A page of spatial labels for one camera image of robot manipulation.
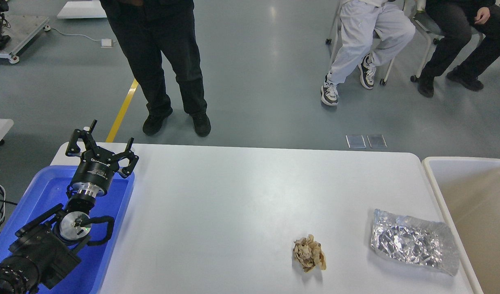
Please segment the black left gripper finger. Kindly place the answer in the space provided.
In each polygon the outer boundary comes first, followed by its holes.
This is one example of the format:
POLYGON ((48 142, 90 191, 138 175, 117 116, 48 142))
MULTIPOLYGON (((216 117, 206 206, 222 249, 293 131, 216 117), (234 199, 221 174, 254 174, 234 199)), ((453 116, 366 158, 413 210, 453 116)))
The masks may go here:
POLYGON ((96 124, 97 120, 94 119, 88 130, 74 129, 72 136, 68 141, 67 149, 65 152, 66 156, 83 158, 84 156, 86 156, 86 153, 88 153, 90 158, 98 158, 98 145, 92 136, 92 132, 96 124), (84 152, 81 151, 78 145, 79 140, 82 141, 85 145, 84 152))
POLYGON ((133 142, 134 138, 130 138, 123 152, 112 154, 112 156, 110 156, 110 169, 114 173, 118 173, 122 178, 127 178, 133 174, 133 170, 135 169, 136 164, 139 160, 139 156, 137 156, 131 150, 133 142), (120 167, 119 162, 124 159, 128 160, 128 164, 126 166, 120 167))

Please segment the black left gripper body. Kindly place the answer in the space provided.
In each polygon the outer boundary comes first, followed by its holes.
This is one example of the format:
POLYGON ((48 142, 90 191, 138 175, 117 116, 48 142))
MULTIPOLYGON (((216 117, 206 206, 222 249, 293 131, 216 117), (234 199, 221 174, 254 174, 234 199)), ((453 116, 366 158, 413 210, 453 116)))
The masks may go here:
POLYGON ((114 173, 119 169, 118 161, 111 158, 114 153, 103 148, 97 152, 88 149, 80 153, 80 164, 69 184, 78 194, 100 197, 107 194, 114 173))

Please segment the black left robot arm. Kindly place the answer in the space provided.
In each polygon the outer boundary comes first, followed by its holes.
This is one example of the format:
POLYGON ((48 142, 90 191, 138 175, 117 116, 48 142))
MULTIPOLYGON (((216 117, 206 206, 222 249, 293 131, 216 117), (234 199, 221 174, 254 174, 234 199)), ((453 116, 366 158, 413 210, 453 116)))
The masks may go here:
POLYGON ((10 255, 0 262, 0 294, 36 294, 40 285, 52 289, 80 263, 85 246, 104 245, 113 236, 117 216, 91 216, 97 197, 105 196, 114 175, 127 178, 139 157, 131 138, 120 153, 98 146, 88 130, 75 129, 66 156, 80 163, 67 186, 68 201, 26 223, 15 233, 10 255))

